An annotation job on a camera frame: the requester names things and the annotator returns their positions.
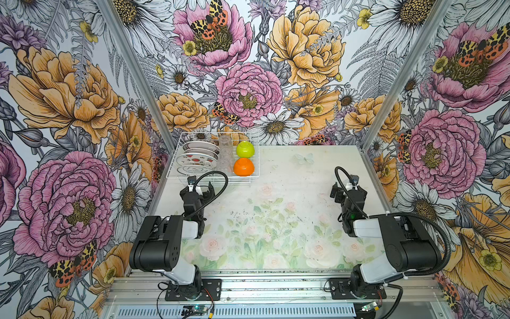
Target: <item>floral table mat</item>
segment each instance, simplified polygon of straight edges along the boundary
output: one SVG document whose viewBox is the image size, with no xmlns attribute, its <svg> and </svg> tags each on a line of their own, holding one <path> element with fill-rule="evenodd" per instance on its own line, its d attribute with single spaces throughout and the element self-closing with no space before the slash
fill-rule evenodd
<svg viewBox="0 0 510 319">
<path fill-rule="evenodd" d="M 384 213 L 355 146 L 261 146 L 261 175 L 231 184 L 205 211 L 201 239 L 183 240 L 181 256 L 200 269 L 350 269 L 384 253 L 380 239 L 347 236 L 329 197 L 334 168 L 360 176 L 364 210 Z M 182 184 L 168 180 L 156 214 L 182 213 Z"/>
</svg>

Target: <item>white plate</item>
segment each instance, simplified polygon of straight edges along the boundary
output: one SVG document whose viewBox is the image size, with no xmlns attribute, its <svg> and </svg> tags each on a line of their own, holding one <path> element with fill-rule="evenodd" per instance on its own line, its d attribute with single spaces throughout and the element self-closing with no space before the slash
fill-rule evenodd
<svg viewBox="0 0 510 319">
<path fill-rule="evenodd" d="M 215 168 L 218 161 L 209 155 L 202 153 L 184 153 L 175 159 L 177 164 L 183 165 L 203 165 L 209 168 Z"/>
<path fill-rule="evenodd" d="M 177 171 L 181 174 L 193 176 L 193 175 L 203 175 L 207 172 L 212 171 L 212 168 L 202 165 L 184 165 L 177 167 Z"/>
<path fill-rule="evenodd" d="M 216 154 L 219 154 L 219 148 L 213 143 L 206 141 L 189 141 L 183 144 L 183 150 L 189 149 L 206 149 Z"/>
<path fill-rule="evenodd" d="M 218 153 L 214 153 L 214 152 L 211 152 L 211 151 L 206 150 L 206 149 L 187 149 L 187 150 L 184 151 L 184 153 L 202 153 L 202 154 L 206 154 L 206 155 L 212 156 L 215 159 L 218 159 L 219 151 L 218 151 Z"/>
</svg>

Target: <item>white wire dish rack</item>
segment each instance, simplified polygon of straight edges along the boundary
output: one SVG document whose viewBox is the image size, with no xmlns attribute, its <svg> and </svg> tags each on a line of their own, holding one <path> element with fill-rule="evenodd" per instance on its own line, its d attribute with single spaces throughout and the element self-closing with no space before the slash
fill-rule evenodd
<svg viewBox="0 0 510 319">
<path fill-rule="evenodd" d="M 177 142 L 177 147 L 175 149 L 175 153 L 173 154 L 172 161 L 170 162 L 170 169 L 168 170 L 166 178 L 171 180 L 179 180 L 182 184 L 188 183 L 188 175 L 179 173 L 177 169 L 180 167 L 180 165 L 177 163 L 176 158 L 178 158 L 181 154 L 184 154 L 185 150 L 183 149 L 183 145 L 186 142 L 189 141 L 206 141 L 213 143 L 215 145 L 218 145 L 219 137 L 221 135 L 229 135 L 231 137 L 232 141 L 232 155 L 234 157 L 233 163 L 235 163 L 239 156 L 236 154 L 236 146 L 239 142 L 246 140 L 245 138 L 242 139 L 241 137 L 246 136 L 253 144 L 253 147 L 255 148 L 255 155 L 250 157 L 250 160 L 252 161 L 253 165 L 255 166 L 255 171 L 250 176 L 237 176 L 232 171 L 224 171 L 225 174 L 228 176 L 228 183 L 229 184 L 249 184 L 251 183 L 255 178 L 258 178 L 260 176 L 260 137 L 259 133 L 255 132 L 182 132 L 179 141 Z M 211 182 L 213 184 L 222 185 L 224 178 L 223 176 L 219 174 L 214 174 L 205 177 L 202 181 L 204 182 Z"/>
</svg>

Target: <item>floral tabletop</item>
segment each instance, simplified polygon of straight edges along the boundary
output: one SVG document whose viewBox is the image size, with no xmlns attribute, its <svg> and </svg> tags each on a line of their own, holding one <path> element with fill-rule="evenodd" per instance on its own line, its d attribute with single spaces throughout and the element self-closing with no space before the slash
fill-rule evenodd
<svg viewBox="0 0 510 319">
<path fill-rule="evenodd" d="M 206 208 L 203 237 L 183 240 L 188 262 L 208 270 L 350 269 L 384 252 L 380 239 L 343 233 L 340 204 L 329 197 L 341 165 L 367 190 L 364 210 L 384 213 L 356 146 L 261 146 L 260 152 L 260 177 L 229 185 Z M 167 180 L 156 214 L 182 212 L 182 187 Z"/>
</svg>

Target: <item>orange bowl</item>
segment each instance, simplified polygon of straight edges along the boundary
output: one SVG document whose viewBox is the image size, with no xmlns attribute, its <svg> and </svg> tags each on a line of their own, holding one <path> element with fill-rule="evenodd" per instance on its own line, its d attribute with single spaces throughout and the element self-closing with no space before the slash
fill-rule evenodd
<svg viewBox="0 0 510 319">
<path fill-rule="evenodd" d="M 241 157 L 234 164 L 234 173 L 237 176 L 250 176 L 255 171 L 255 166 L 250 159 Z"/>
</svg>

